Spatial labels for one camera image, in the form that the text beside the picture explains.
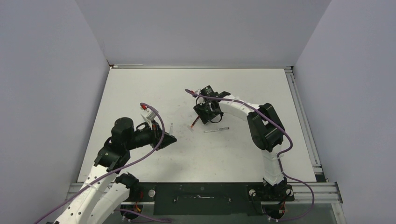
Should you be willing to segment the thin white pen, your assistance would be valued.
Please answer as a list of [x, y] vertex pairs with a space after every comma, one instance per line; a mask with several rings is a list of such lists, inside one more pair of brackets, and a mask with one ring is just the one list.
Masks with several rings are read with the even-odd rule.
[[172, 135], [172, 133], [173, 133], [173, 123], [171, 123], [171, 125], [170, 125], [169, 135]]

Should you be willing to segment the red pen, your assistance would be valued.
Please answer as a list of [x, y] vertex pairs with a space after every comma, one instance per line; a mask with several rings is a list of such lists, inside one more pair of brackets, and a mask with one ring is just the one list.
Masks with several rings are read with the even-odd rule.
[[193, 128], [193, 127], [195, 126], [195, 124], [196, 124], [198, 121], [199, 121], [199, 116], [197, 116], [197, 117], [194, 119], [193, 123], [190, 125], [190, 128]]

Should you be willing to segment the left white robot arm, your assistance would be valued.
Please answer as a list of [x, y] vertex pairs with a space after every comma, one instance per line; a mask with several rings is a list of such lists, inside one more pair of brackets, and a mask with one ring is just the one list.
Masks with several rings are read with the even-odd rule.
[[120, 173], [130, 159], [130, 151], [150, 145], [153, 150], [169, 146], [176, 137], [161, 129], [161, 123], [143, 122], [134, 128], [130, 118], [119, 118], [111, 129], [111, 137], [99, 150], [81, 193], [68, 202], [65, 211], [55, 219], [56, 224], [101, 224], [125, 200], [139, 195], [138, 179]]

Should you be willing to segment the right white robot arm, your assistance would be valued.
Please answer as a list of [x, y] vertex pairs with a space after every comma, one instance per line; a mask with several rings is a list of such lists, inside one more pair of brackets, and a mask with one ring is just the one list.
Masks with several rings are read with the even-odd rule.
[[215, 92], [211, 86], [197, 91], [188, 90], [195, 99], [193, 107], [203, 124], [214, 123], [214, 118], [230, 114], [247, 122], [251, 139], [262, 152], [264, 163], [264, 194], [271, 201], [284, 202], [293, 196], [287, 178], [279, 164], [285, 133], [274, 107], [265, 103], [252, 104], [227, 91]]

